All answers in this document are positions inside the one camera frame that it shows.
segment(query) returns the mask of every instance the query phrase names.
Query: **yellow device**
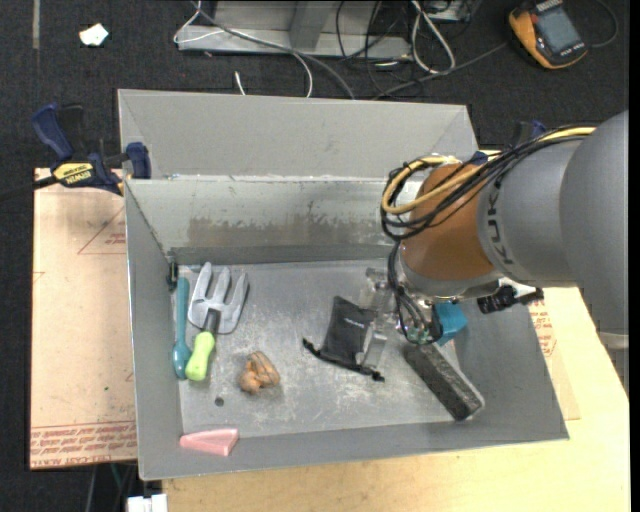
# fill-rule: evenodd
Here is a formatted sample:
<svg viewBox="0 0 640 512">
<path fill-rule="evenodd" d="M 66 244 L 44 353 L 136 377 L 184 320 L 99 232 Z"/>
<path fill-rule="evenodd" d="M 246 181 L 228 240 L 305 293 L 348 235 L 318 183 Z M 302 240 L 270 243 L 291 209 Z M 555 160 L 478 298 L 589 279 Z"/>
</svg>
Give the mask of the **yellow device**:
<svg viewBox="0 0 640 512">
<path fill-rule="evenodd" d="M 527 1 L 509 14 L 509 25 L 522 47 L 547 69 L 570 66 L 587 53 L 562 0 Z"/>
</svg>

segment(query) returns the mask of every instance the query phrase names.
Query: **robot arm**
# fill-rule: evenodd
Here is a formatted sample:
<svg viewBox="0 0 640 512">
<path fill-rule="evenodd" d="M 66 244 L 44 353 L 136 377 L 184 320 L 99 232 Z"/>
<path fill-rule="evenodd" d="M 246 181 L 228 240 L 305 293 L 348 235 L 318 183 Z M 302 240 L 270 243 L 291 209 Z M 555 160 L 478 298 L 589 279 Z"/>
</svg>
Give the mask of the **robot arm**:
<svg viewBox="0 0 640 512">
<path fill-rule="evenodd" d="M 395 172 L 381 211 L 396 279 L 431 303 L 491 295 L 503 277 L 578 286 L 602 341 L 626 350 L 628 121 L 626 111 L 485 161 L 423 159 Z M 435 169 L 396 205 L 411 167 Z"/>
</svg>

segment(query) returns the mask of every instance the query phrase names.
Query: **cardboard sheet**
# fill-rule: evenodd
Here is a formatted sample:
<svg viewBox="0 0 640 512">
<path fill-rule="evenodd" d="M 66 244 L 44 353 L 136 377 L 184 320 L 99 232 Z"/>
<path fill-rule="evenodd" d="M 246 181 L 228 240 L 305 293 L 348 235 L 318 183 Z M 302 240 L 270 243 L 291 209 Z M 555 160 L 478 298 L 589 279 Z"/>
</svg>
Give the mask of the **cardboard sheet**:
<svg viewBox="0 0 640 512">
<path fill-rule="evenodd" d="M 124 200 L 35 193 L 32 469 L 136 458 Z"/>
</svg>

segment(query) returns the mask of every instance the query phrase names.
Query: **yellow cable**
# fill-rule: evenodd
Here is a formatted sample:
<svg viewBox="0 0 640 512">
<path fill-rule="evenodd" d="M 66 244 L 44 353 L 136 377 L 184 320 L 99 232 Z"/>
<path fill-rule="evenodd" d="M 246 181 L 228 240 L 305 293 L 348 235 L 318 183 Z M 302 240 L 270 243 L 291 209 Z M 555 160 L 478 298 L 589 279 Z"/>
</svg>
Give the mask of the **yellow cable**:
<svg viewBox="0 0 640 512">
<path fill-rule="evenodd" d="M 445 164 L 453 164 L 453 163 L 459 164 L 461 162 L 460 160 L 452 156 L 430 156 L 430 157 L 418 158 L 417 160 L 414 160 L 413 162 L 408 163 L 405 166 L 405 168 L 402 169 L 402 171 L 400 171 L 398 175 L 395 178 L 393 178 L 393 180 L 391 180 L 391 183 L 389 183 L 389 185 L 384 189 L 384 192 L 382 194 L 382 208 L 387 213 L 392 213 L 396 215 L 399 213 L 405 213 L 405 212 L 408 212 L 409 210 L 412 210 L 417 206 L 417 204 L 414 204 L 414 203 L 416 203 L 416 201 L 418 201 L 419 199 L 413 200 L 410 203 L 407 203 L 401 206 L 392 206 L 391 204 L 389 204 L 389 201 L 391 199 L 391 194 L 394 190 L 396 190 L 400 182 L 402 182 L 402 180 L 411 176 L 417 170 L 422 169 L 424 167 L 435 167 L 437 165 L 445 165 Z"/>
<path fill-rule="evenodd" d="M 590 135 L 591 133 L 593 133 L 593 131 L 595 130 L 594 127 L 576 127 L 576 128 L 569 128 L 567 130 L 562 130 L 560 132 L 556 132 L 556 133 L 552 133 L 550 135 L 547 135 L 545 137 L 542 137 L 540 139 L 540 142 L 545 142 L 545 141 L 549 141 L 549 140 L 554 140 L 554 139 L 558 139 L 558 138 L 562 138 L 562 137 L 573 137 L 573 136 L 586 136 L 586 135 Z M 494 152 L 493 154 L 488 155 L 489 161 L 492 159 L 495 159 L 497 157 L 499 157 L 502 153 L 500 152 Z M 389 183 L 389 185 L 385 188 L 384 193 L 382 194 L 382 208 L 385 212 L 387 213 L 391 213 L 393 215 L 399 215 L 402 213 L 407 213 L 413 209 L 415 209 L 416 207 L 418 207 L 419 205 L 421 205 L 422 203 L 424 203 L 425 201 L 428 201 L 429 199 L 433 198 L 434 196 L 449 190 L 452 187 L 455 187 L 458 183 L 463 182 L 464 180 L 466 180 L 468 177 L 472 176 L 473 174 L 479 172 L 480 170 L 482 170 L 482 168 L 487 165 L 487 163 L 482 164 L 479 167 L 474 167 L 472 169 L 469 169 L 469 171 L 462 173 L 460 176 L 457 176 L 456 178 L 443 183 L 442 185 L 440 185 L 439 187 L 434 188 L 433 190 L 430 190 L 429 192 L 427 192 L 426 194 L 418 197 L 417 199 L 414 199 L 413 201 L 410 201 L 408 203 L 402 204 L 400 206 L 392 206 L 389 203 L 389 200 L 391 198 L 391 194 L 393 193 L 393 191 L 395 191 L 395 189 L 397 188 L 398 184 L 404 180 L 405 178 L 408 178 L 409 176 L 411 176 L 413 173 L 415 173 L 417 170 L 422 169 L 423 167 L 427 166 L 427 167 L 435 167 L 435 166 L 439 166 L 439 165 L 445 165 L 445 164 L 451 164 L 451 163 L 461 163 L 460 160 L 454 158 L 454 157 L 440 157 L 440 156 L 434 156 L 434 157 L 424 157 L 424 158 L 419 158 L 417 160 L 414 160 L 413 162 L 407 164 L 407 166 L 400 171 L 400 173 L 398 173 L 398 175 L 391 181 L 391 183 Z"/>
</svg>

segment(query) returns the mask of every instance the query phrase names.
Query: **black plastic piece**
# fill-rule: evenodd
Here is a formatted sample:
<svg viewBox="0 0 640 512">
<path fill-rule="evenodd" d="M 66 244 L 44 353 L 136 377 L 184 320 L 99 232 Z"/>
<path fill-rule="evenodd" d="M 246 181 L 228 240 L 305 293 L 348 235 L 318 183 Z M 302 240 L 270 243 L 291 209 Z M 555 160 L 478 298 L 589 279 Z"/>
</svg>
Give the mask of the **black plastic piece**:
<svg viewBox="0 0 640 512">
<path fill-rule="evenodd" d="M 456 421 L 467 419 L 484 406 L 478 391 L 449 363 L 436 343 L 406 345 L 404 358 Z"/>
<path fill-rule="evenodd" d="M 363 309 L 336 296 L 333 298 L 331 322 L 322 348 L 316 349 L 306 339 L 302 340 L 302 345 L 318 359 L 363 375 L 370 375 L 373 380 L 384 381 L 380 372 L 356 361 L 356 355 L 364 350 L 367 331 L 372 328 L 375 318 L 375 311 Z"/>
<path fill-rule="evenodd" d="M 544 299 L 544 293 L 540 288 L 536 288 L 535 292 L 516 297 L 516 289 L 511 285 L 504 285 L 493 295 L 480 297 L 478 299 L 478 307 L 486 315 L 496 311 L 503 311 L 514 304 L 528 304 L 534 300 L 541 299 Z"/>
</svg>

